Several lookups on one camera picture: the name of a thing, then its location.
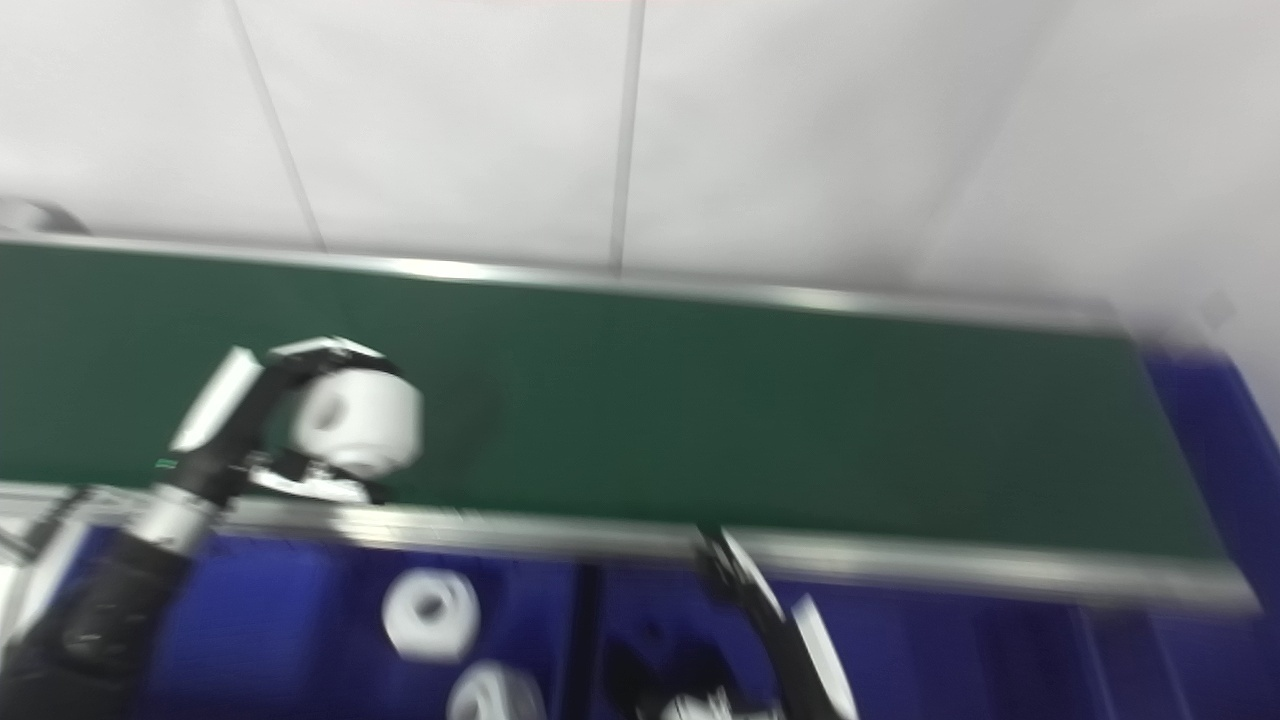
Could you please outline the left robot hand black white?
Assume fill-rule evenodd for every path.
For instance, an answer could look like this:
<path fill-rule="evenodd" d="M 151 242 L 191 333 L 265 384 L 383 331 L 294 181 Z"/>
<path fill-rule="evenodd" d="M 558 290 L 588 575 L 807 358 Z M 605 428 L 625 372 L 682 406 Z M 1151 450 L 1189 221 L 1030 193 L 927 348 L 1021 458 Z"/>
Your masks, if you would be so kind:
<path fill-rule="evenodd" d="M 170 445 L 170 486 L 225 506 L 246 486 L 380 505 L 422 451 L 422 396 L 383 354 L 342 337 L 234 347 Z"/>

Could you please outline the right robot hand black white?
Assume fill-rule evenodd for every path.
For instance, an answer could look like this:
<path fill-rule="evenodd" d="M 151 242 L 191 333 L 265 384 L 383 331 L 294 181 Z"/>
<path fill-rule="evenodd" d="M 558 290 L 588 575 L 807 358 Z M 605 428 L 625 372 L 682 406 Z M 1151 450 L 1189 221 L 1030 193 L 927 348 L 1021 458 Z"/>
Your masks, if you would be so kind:
<path fill-rule="evenodd" d="M 762 643 L 778 687 L 771 706 L 749 703 L 721 684 L 681 691 L 657 705 L 659 719 L 856 719 L 844 664 L 817 602 L 785 607 L 750 553 L 726 529 L 700 530 L 698 566 L 709 592 L 736 607 Z"/>

